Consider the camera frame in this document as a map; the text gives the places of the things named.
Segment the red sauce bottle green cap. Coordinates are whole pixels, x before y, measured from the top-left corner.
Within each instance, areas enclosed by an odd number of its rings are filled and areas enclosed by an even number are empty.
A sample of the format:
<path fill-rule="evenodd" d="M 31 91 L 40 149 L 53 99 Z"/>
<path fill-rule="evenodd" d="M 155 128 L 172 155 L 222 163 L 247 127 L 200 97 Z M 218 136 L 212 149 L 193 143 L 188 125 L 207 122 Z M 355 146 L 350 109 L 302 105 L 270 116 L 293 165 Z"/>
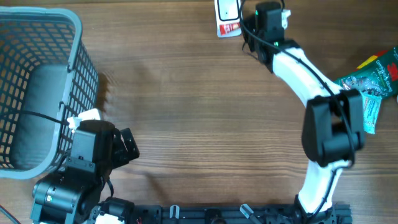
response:
<path fill-rule="evenodd" d="M 370 64 L 371 62 L 375 61 L 375 59 L 383 56 L 384 54 L 387 53 L 387 50 L 382 50 L 376 54 L 373 54 L 372 56 L 370 56 L 368 59 L 366 59 L 363 63 L 361 63 L 360 65 L 358 65 L 356 67 L 356 70 L 362 69 L 363 67 L 367 66 L 368 64 Z"/>

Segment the green 3M gloves package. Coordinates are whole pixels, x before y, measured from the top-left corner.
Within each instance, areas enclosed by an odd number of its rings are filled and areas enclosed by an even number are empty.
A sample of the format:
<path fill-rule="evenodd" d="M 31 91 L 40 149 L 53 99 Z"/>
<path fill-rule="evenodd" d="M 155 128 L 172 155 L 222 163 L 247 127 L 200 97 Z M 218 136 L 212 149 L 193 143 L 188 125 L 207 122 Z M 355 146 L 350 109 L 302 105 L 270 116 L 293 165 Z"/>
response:
<path fill-rule="evenodd" d="M 362 69 L 334 81 L 344 90 L 358 91 L 381 98 L 397 94 L 397 46 L 387 50 Z"/>

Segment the red Nescafe coffee stick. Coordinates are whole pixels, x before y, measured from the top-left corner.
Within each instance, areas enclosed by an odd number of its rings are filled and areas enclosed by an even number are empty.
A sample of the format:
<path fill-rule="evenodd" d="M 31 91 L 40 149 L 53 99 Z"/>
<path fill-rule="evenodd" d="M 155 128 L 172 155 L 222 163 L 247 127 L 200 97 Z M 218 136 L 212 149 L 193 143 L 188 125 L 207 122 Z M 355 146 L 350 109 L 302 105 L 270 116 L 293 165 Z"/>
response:
<path fill-rule="evenodd" d="M 229 24 L 221 24 L 219 26 L 220 28 L 220 34 L 221 35 L 226 35 L 229 34 L 230 32 L 237 30 L 240 28 L 240 23 L 239 22 L 234 22 L 234 23 L 229 23 Z"/>

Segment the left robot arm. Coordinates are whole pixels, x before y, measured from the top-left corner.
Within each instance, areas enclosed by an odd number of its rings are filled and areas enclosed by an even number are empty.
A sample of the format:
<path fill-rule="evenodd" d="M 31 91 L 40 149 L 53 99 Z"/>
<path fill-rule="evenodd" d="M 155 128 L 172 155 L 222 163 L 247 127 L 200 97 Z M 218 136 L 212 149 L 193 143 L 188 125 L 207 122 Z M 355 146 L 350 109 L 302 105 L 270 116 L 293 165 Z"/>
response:
<path fill-rule="evenodd" d="M 102 120 L 82 121 L 61 167 L 34 186 L 30 218 L 33 223 L 83 223 L 111 185 L 114 169 L 129 164 L 140 153 L 129 128 L 118 129 Z"/>

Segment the white barcode scanner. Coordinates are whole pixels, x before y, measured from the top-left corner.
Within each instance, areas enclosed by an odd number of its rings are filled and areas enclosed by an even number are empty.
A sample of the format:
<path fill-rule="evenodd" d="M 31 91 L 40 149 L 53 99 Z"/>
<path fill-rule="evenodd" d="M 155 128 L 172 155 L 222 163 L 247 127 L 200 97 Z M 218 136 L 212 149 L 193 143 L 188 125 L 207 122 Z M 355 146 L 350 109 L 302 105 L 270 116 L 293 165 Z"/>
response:
<path fill-rule="evenodd" d="M 215 16 L 216 16 L 216 32 L 219 38 L 236 37 L 241 35 L 241 28 L 234 30 L 226 35 L 220 34 L 219 26 L 221 24 L 229 24 L 239 22 L 240 0 L 214 0 Z"/>

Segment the mint green tissue pack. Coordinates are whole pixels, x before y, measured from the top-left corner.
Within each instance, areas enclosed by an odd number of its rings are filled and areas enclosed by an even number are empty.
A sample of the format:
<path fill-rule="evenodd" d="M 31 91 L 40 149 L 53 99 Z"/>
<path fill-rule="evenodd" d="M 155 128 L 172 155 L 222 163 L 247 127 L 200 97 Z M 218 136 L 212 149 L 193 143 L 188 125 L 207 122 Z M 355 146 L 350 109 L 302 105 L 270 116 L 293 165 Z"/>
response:
<path fill-rule="evenodd" d="M 366 93 L 362 93 L 361 95 L 363 98 L 364 130 L 368 134 L 375 134 L 382 98 Z"/>

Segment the black aluminium mounting rail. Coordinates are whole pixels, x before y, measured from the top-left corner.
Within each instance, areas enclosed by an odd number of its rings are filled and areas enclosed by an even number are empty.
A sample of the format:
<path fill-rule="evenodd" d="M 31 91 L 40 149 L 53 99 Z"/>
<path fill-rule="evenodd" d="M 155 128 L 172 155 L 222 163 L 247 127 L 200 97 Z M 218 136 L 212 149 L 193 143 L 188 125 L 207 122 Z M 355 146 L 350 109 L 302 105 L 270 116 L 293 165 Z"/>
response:
<path fill-rule="evenodd" d="M 251 207 L 253 216 L 250 220 L 234 207 L 161 207 L 158 205 L 138 205 L 129 213 L 128 220 L 111 215 L 105 209 L 95 208 L 84 223 L 298 223 L 293 219 L 294 206 L 273 204 Z M 313 220 L 311 223 L 351 224 L 353 217 L 349 205 L 335 204 L 329 217 Z"/>

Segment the grey plastic mesh basket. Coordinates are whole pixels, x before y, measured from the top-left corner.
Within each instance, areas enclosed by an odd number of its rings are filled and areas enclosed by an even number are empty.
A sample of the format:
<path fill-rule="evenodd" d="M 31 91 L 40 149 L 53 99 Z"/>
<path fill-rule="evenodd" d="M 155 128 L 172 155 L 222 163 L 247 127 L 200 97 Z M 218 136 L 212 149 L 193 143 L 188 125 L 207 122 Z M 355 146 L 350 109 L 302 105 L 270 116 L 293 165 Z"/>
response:
<path fill-rule="evenodd" d="M 67 118 L 95 107 L 98 72 L 68 9 L 1 8 L 1 177 L 31 179 L 71 148 Z"/>

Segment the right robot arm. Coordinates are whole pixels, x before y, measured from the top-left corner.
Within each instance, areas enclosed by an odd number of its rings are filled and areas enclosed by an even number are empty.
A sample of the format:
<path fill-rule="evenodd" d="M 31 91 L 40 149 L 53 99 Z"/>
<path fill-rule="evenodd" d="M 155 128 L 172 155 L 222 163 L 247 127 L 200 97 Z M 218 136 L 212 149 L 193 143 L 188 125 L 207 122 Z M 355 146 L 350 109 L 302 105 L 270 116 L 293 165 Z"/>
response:
<path fill-rule="evenodd" d="M 322 74 L 296 41 L 285 38 L 290 11 L 283 1 L 261 2 L 240 17 L 244 41 L 257 60 L 284 81 L 305 107 L 302 147 L 308 158 L 305 182 L 297 195 L 304 220 L 329 214 L 331 198 L 343 170 L 364 147 L 363 99 Z"/>

